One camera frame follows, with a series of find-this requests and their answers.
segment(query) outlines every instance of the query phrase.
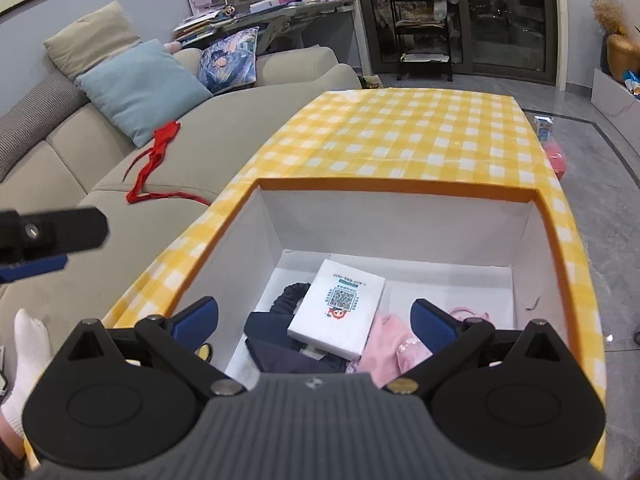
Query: black door frame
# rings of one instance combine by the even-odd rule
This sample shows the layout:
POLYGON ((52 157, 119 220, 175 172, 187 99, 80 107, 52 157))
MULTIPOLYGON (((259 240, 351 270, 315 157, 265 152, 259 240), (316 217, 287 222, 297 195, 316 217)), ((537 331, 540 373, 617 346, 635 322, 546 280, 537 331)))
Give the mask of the black door frame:
MULTIPOLYGON (((380 56, 380 45, 376 33, 376 22, 371 0, 359 0, 362 8, 371 69, 374 73, 395 73, 398 68, 395 61, 384 62, 380 56)), ((474 63, 472 59, 471 16, 468 0, 457 4, 462 37, 462 63, 453 64, 453 72, 467 75, 498 76, 546 84, 556 84, 558 65, 558 6, 556 0, 545 0, 545 69, 528 70, 511 66, 474 63)))

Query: paper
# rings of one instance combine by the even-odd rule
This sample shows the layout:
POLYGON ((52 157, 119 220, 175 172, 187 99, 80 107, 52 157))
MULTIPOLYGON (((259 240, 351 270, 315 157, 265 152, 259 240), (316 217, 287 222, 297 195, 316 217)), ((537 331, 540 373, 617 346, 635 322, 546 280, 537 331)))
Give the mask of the paper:
POLYGON ((325 260, 289 325, 289 335, 349 360, 367 343, 385 279, 325 260))

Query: red ribbon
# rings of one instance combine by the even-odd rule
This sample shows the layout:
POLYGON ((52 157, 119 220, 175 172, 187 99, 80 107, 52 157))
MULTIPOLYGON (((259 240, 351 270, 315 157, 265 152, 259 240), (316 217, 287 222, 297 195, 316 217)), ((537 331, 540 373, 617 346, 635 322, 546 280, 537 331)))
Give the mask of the red ribbon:
POLYGON ((127 193, 127 202, 130 204, 134 204, 136 202, 142 202, 144 200, 155 200, 156 198, 186 198, 188 200, 195 200, 196 202, 200 202, 204 205, 210 205, 211 202, 203 199, 200 196, 192 195, 190 193, 183 193, 181 191, 176 191, 173 193, 145 193, 142 194, 142 188, 144 187, 146 180, 149 178, 149 175, 152 173, 155 168, 162 164, 164 160, 164 154, 166 153, 166 147, 171 142, 171 140, 178 134, 180 130, 180 123, 176 121, 171 121, 170 123, 165 124, 162 128, 158 128, 154 132, 154 145, 140 153, 131 163, 129 169, 124 174, 122 180, 127 177, 129 171, 137 161, 139 161, 145 155, 149 155, 149 161, 145 164, 144 168, 140 170, 138 174, 138 178, 136 179, 136 183, 133 186, 133 189, 127 193))

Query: tile floor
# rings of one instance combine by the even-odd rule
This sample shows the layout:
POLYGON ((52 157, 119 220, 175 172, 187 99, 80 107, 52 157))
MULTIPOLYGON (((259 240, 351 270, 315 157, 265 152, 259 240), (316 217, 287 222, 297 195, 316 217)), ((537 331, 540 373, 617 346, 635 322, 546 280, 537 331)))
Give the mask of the tile floor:
POLYGON ((455 88, 513 96, 521 108, 553 113, 554 135, 564 149, 562 188, 591 261, 607 361, 607 450, 604 473, 624 480, 640 469, 640 155, 589 99, 552 86, 455 75, 444 78, 381 76, 385 86, 455 88), (591 121, 599 126, 600 133, 591 121), (627 168, 619 156, 626 162, 627 168))

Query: gray corduroy pillow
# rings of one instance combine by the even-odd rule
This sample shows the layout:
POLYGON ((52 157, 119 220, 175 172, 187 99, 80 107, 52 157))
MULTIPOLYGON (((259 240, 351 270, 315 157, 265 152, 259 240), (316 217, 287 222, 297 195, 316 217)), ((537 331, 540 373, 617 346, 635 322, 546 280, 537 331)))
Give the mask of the gray corduroy pillow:
POLYGON ((0 117, 0 182, 33 146, 88 102, 84 92, 56 70, 0 117))

